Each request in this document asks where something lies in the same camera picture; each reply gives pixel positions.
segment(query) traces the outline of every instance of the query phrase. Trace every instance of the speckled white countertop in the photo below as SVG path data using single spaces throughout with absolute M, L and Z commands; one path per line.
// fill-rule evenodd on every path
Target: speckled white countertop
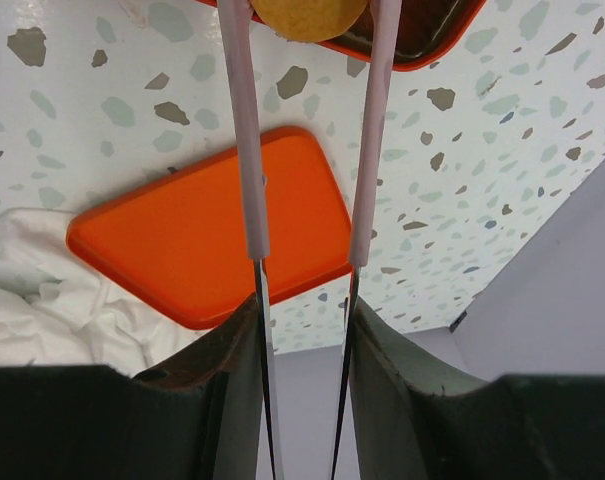
M 368 67 L 261 25 L 251 42 L 262 130 L 312 131 L 350 208 Z M 214 9 L 0 2 L 0 212 L 80 212 L 233 143 Z M 488 0 L 393 76 L 361 294 L 401 332 L 450 325 L 604 153 L 605 0 Z M 347 287 L 274 306 L 278 350 L 339 343 Z

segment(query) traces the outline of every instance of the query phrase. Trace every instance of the yellow round object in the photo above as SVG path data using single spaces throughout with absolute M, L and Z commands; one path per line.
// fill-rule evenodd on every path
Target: yellow round object
M 251 0 L 262 21 L 287 40 L 317 43 L 345 33 L 369 0 Z

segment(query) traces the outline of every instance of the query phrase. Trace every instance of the crumpled white fabric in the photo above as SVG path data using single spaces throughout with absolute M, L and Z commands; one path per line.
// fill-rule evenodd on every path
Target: crumpled white fabric
M 75 258 L 74 215 L 16 209 L 0 216 L 0 260 L 37 269 L 27 298 L 0 289 L 0 365 L 108 364 L 134 375 L 202 336 L 158 313 Z

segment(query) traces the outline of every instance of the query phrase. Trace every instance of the orange rectangular tray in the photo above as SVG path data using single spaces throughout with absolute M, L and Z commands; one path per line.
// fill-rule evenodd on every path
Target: orange rectangular tray
M 284 127 L 261 137 L 277 303 L 349 272 L 351 223 L 320 145 Z M 69 249 L 174 321 L 224 321 L 254 289 L 236 148 L 78 216 Z

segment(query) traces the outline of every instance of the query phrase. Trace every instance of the orange tray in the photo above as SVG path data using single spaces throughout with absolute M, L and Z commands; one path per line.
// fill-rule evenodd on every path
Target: orange tray
M 217 7 L 217 0 L 196 0 Z M 404 0 L 393 70 L 410 72 L 438 60 L 464 35 L 486 0 Z M 264 23 L 258 15 L 253 20 Z M 373 18 L 369 7 L 344 35 L 320 45 L 371 61 Z
M 261 137 L 277 303 L 350 271 L 351 223 L 320 145 L 284 127 Z M 222 323 L 255 290 L 237 149 L 78 216 L 69 249 L 193 330 Z

